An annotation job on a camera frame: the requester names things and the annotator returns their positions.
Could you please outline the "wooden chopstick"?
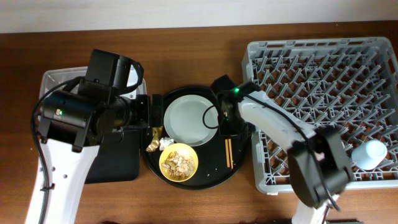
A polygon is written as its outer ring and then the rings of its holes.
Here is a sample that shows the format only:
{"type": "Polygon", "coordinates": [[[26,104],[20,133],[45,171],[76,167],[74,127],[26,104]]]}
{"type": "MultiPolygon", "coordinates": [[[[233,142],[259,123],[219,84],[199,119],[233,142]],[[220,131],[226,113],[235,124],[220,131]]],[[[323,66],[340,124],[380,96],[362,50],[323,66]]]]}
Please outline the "wooden chopstick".
{"type": "Polygon", "coordinates": [[[229,156],[229,140],[230,139],[225,139],[225,149],[226,149],[226,164],[227,167],[231,167],[231,162],[230,162],[230,156],[229,156]]]}
{"type": "Polygon", "coordinates": [[[233,152],[232,152],[231,139],[227,139],[227,142],[228,142],[228,154],[229,154],[229,167],[231,168],[231,170],[233,170],[234,164],[233,164],[233,152]]]}

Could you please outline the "grey round plate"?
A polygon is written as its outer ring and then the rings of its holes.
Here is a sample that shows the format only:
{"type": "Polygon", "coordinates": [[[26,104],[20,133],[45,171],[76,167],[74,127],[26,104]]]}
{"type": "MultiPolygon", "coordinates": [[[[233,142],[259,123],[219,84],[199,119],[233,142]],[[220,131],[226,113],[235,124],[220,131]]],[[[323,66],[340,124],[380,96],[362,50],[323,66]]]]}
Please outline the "grey round plate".
{"type": "Polygon", "coordinates": [[[164,114],[164,127],[175,142],[200,146],[213,138],[217,129],[203,124],[203,114],[213,103],[200,95],[185,95],[173,100],[164,114]]]}

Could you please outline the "yellow bowl with food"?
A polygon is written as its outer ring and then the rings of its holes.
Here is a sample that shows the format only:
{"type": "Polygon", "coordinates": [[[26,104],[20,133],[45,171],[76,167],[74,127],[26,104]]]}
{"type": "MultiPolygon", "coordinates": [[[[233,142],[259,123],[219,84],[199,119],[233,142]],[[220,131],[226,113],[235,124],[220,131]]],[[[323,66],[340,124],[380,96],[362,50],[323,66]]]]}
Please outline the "yellow bowl with food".
{"type": "Polygon", "coordinates": [[[191,179],[198,169],[198,156],[189,145],[175,143],[164,149],[159,158],[162,175],[172,182],[191,179]]]}

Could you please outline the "light blue cup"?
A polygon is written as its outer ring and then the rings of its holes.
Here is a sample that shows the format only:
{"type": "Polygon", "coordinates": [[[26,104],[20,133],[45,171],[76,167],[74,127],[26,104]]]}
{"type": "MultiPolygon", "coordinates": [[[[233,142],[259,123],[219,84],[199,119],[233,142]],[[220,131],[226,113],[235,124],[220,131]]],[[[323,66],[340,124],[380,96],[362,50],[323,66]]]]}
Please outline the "light blue cup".
{"type": "Polygon", "coordinates": [[[357,147],[351,154],[354,164],[360,169],[376,168],[387,154],[386,145],[379,140],[370,140],[357,147]]]}

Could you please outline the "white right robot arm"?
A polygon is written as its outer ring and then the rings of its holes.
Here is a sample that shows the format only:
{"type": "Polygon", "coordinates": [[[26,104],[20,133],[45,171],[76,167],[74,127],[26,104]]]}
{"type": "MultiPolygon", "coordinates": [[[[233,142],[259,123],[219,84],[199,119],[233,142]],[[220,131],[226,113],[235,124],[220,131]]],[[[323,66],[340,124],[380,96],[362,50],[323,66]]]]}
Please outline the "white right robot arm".
{"type": "Polygon", "coordinates": [[[330,209],[340,209],[336,200],[353,179],[338,130],[298,119],[252,82],[213,83],[211,90],[227,125],[223,134],[252,124],[286,152],[290,184],[299,199],[292,223],[326,223],[330,209]]]}

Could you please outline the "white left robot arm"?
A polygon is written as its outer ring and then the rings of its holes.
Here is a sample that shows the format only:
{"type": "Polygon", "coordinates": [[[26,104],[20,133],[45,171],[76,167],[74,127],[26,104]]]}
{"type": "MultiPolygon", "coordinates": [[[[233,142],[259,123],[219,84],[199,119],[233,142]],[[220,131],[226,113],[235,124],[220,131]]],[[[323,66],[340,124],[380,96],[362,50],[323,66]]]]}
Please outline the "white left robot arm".
{"type": "Polygon", "coordinates": [[[27,223],[73,223],[104,137],[162,125],[161,95],[127,97],[143,76],[139,62],[95,49],[84,76],[55,85],[39,98],[30,119],[39,165],[27,223]]]}

